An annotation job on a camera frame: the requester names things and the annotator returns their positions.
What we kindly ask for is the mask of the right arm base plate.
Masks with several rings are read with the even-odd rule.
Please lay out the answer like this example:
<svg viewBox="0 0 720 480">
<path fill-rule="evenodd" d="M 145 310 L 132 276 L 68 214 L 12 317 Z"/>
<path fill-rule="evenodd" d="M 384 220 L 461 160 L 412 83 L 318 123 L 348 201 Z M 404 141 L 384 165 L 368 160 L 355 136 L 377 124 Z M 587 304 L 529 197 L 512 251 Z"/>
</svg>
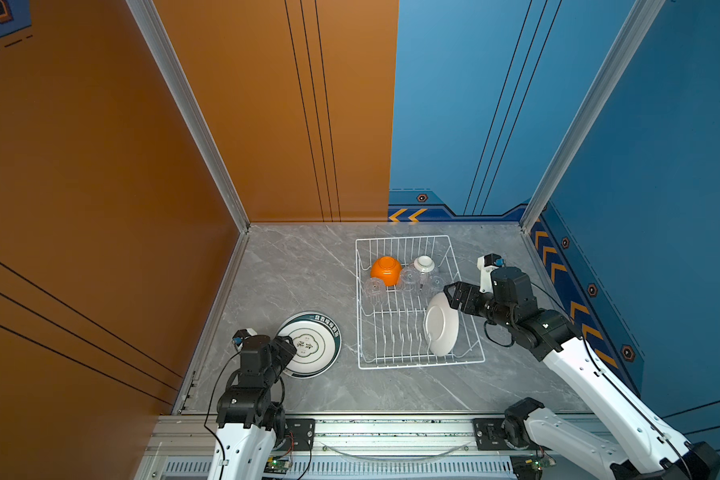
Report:
<svg viewBox="0 0 720 480">
<path fill-rule="evenodd" d="M 474 418 L 473 434 L 479 451 L 539 451 L 545 447 L 533 442 L 523 426 L 504 418 Z"/>
</svg>

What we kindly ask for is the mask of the dark green rimmed plate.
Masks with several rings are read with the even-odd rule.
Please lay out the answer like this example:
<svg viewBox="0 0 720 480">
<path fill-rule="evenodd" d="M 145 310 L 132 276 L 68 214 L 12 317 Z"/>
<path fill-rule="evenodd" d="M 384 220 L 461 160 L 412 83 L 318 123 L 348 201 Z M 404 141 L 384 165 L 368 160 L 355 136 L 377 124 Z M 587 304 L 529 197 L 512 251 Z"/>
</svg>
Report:
<svg viewBox="0 0 720 480">
<path fill-rule="evenodd" d="M 316 377 L 338 359 L 342 335 L 338 324 L 329 316 L 314 311 L 298 313 L 286 320 L 278 336 L 290 337 L 296 354 L 284 373 L 296 379 Z"/>
</svg>

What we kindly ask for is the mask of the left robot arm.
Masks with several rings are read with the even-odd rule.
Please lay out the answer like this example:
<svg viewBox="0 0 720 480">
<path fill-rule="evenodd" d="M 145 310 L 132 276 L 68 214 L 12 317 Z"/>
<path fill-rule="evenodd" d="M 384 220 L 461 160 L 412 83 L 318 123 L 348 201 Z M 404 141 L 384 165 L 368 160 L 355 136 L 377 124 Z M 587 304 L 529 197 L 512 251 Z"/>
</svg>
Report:
<svg viewBox="0 0 720 480">
<path fill-rule="evenodd" d="M 232 339 L 240 365 L 217 402 L 210 479 L 260 479 L 270 454 L 285 438 L 285 413 L 271 389 L 297 349 L 289 336 L 242 329 Z"/>
</svg>

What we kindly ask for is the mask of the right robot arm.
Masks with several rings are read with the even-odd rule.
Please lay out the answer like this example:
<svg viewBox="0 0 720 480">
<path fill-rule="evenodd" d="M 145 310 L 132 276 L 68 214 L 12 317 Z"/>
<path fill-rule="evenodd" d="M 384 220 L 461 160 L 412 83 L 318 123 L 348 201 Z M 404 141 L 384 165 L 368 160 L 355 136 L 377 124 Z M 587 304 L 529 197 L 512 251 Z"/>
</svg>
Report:
<svg viewBox="0 0 720 480">
<path fill-rule="evenodd" d="M 522 270 L 500 267 L 492 288 L 455 282 L 443 293 L 452 310 L 505 328 L 514 342 L 564 380 L 611 433 L 607 441 L 527 397 L 505 410 L 505 442 L 550 449 L 598 479 L 715 479 L 720 454 L 690 442 L 634 394 L 590 348 L 582 328 L 539 307 Z"/>
</svg>

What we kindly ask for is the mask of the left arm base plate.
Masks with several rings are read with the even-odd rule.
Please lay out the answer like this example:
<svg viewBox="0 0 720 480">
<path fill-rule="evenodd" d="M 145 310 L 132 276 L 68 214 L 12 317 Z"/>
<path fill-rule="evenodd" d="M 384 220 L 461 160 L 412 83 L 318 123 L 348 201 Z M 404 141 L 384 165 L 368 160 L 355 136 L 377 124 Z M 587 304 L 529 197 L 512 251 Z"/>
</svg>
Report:
<svg viewBox="0 0 720 480">
<path fill-rule="evenodd" d="M 299 453 L 311 452 L 314 446 L 316 419 L 287 415 L 281 433 L 277 433 L 273 451 L 278 454 L 289 449 Z"/>
</svg>

